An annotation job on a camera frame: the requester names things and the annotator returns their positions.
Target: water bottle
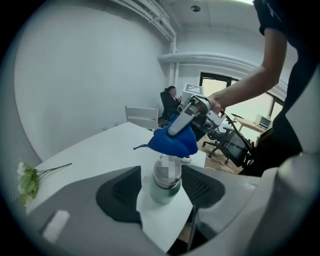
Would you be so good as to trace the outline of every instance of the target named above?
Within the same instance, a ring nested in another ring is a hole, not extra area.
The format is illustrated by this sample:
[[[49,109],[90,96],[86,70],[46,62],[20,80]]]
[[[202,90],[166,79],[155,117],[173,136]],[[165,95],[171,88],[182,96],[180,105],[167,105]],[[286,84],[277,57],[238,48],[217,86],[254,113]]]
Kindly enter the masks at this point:
[[[159,204],[168,204],[181,187],[181,163],[171,155],[162,155],[150,177],[150,195]]]

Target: white chair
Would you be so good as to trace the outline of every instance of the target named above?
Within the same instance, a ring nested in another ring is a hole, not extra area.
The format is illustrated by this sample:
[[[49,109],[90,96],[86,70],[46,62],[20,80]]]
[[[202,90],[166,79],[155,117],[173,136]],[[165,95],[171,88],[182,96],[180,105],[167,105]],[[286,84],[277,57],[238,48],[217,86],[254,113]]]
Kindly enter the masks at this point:
[[[151,130],[158,128],[158,109],[125,106],[126,120],[137,126]]]

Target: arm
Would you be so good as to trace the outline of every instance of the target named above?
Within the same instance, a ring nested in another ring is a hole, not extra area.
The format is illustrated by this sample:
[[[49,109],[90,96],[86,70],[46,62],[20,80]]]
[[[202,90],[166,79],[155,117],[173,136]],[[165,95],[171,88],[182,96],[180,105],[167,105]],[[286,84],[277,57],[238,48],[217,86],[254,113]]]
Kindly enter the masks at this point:
[[[246,78],[210,95],[214,111],[219,112],[226,107],[257,97],[279,82],[286,58],[287,39],[282,32],[272,28],[264,30],[264,38],[264,58],[261,66]]]

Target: black shirt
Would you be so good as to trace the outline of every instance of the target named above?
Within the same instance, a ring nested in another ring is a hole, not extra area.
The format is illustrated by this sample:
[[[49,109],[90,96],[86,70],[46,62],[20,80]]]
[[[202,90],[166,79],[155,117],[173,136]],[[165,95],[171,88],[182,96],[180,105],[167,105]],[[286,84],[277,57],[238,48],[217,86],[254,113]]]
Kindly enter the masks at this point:
[[[259,31],[265,34],[265,29],[281,31],[298,55],[298,60],[292,68],[287,85],[287,95],[283,109],[273,121],[276,139],[294,149],[295,153],[302,151],[299,140],[293,131],[285,114],[302,94],[319,62],[319,42],[317,31],[319,23],[316,17],[317,8],[310,7],[306,1],[255,0]]]
[[[163,99],[163,107],[165,109],[177,109],[177,107],[180,105],[180,101],[175,98],[171,97],[169,94],[166,94]]]

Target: blue cloth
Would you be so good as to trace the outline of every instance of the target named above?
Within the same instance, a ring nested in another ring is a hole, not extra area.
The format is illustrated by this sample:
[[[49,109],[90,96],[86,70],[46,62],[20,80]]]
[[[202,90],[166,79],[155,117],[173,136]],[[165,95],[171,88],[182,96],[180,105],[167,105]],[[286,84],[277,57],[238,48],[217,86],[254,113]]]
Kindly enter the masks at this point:
[[[184,158],[197,153],[196,135],[192,131],[190,124],[176,136],[170,136],[168,134],[169,127],[177,117],[178,115],[173,114],[169,125],[163,129],[155,130],[152,139],[146,146],[154,151],[178,158]]]

